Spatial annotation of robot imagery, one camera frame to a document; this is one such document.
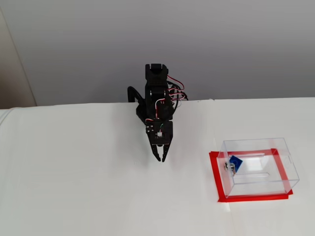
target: red wire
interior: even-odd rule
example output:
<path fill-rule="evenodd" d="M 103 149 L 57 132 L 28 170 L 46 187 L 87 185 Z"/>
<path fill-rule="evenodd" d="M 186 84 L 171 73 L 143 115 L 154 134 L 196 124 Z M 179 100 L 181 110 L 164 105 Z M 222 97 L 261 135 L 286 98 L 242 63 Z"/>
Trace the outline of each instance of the red wire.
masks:
<path fill-rule="evenodd" d="M 176 88 L 175 88 L 176 90 L 178 90 L 178 91 L 184 91 L 185 86 L 183 85 L 182 82 L 180 82 L 180 81 L 178 81 L 178 80 L 175 80 L 174 78 L 170 77 L 169 75 L 167 75 L 167 77 L 170 78 L 171 80 L 176 81 L 177 83 L 180 83 L 180 84 L 183 86 L 183 89 L 176 89 Z"/>
<path fill-rule="evenodd" d="M 161 98 L 161 99 L 159 99 L 159 100 L 157 100 L 156 101 L 156 118 L 158 119 L 158 108 L 157 108 L 157 103 L 158 103 L 158 101 L 164 101 L 165 100 L 165 98 Z"/>

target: transparent acrylic box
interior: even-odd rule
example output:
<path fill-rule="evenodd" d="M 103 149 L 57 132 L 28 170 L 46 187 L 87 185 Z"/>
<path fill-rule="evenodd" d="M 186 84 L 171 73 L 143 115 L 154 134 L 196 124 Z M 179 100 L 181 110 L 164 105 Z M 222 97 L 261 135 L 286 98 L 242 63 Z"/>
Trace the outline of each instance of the transparent acrylic box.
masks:
<path fill-rule="evenodd" d="M 226 198 L 288 194 L 299 181 L 283 138 L 224 141 L 217 162 Z"/>

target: white wire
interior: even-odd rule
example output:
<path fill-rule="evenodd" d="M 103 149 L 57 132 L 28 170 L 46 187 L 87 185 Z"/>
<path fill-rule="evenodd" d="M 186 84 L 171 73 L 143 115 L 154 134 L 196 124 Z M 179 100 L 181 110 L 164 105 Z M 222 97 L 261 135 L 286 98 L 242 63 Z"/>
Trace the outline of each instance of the white wire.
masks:
<path fill-rule="evenodd" d="M 181 104 L 180 104 L 179 106 L 177 106 L 177 108 L 179 108 L 179 107 L 182 105 L 182 100 L 181 100 L 181 99 L 179 99 L 179 101 L 181 102 Z"/>
<path fill-rule="evenodd" d="M 157 103 L 158 101 L 162 101 L 162 100 L 165 100 L 165 98 L 161 98 L 159 100 L 156 101 L 156 118 L 158 119 L 158 109 L 157 109 Z"/>

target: white wall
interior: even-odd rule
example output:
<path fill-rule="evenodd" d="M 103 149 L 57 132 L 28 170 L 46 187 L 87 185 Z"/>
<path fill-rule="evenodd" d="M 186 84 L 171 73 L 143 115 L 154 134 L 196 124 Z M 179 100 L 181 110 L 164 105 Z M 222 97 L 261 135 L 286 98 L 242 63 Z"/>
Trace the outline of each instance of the white wall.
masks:
<path fill-rule="evenodd" d="M 30 85 L 0 9 L 0 109 L 35 105 Z"/>
<path fill-rule="evenodd" d="M 315 96 L 313 0 L 0 0 L 39 105 L 126 101 L 146 63 L 191 99 Z"/>

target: small object in box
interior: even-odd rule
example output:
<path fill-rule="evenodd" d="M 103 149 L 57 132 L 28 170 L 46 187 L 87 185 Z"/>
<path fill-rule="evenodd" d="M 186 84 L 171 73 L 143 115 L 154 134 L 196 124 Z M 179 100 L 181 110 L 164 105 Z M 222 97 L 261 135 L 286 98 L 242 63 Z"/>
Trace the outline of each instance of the small object in box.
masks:
<path fill-rule="evenodd" d="M 238 169 L 240 168 L 241 164 L 242 164 L 242 160 L 240 158 L 237 158 L 236 156 L 232 156 L 230 158 L 230 164 L 234 164 L 234 170 L 235 173 L 238 171 Z"/>

